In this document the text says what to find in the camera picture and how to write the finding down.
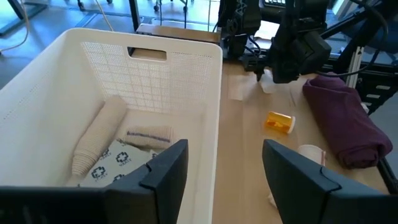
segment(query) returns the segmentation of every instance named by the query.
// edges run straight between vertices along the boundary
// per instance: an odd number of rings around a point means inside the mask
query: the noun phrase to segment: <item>maroon towel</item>
[[[346,168],[366,168],[392,150],[389,138],[370,120],[357,91],[339,78],[318,76],[303,86],[331,152]]]

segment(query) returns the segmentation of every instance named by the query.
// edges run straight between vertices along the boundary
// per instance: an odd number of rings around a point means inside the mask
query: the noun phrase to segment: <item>white printed fabric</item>
[[[136,170],[157,153],[142,151],[120,141],[113,141],[87,173],[80,187],[105,187]]]

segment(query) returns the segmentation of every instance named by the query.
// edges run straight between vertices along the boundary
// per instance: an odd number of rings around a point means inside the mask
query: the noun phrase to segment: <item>white plastic basket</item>
[[[166,52],[132,58],[127,47]],[[211,223],[221,49],[213,44],[91,29],[59,36],[0,91],[1,185],[64,186],[73,150],[104,99],[121,96],[130,125],[171,125],[189,143],[178,223]]]

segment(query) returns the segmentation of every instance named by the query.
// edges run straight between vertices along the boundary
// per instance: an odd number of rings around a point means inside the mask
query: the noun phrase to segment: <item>light wood tabletop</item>
[[[240,64],[223,64],[214,224],[282,223],[267,198],[270,189],[262,164],[264,139],[274,139],[293,150],[302,144],[316,145],[326,151],[327,168],[388,194],[376,167],[346,170],[329,153],[302,95],[308,77],[313,75],[279,85],[275,93],[268,95],[262,92],[255,74],[246,73]],[[268,111],[295,116],[292,133],[264,129]]]

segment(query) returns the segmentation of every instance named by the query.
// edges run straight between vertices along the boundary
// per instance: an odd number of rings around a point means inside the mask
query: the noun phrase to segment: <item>prescription bottle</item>
[[[264,128],[272,128],[282,133],[290,134],[295,124],[294,116],[287,116],[273,111],[268,112]]]

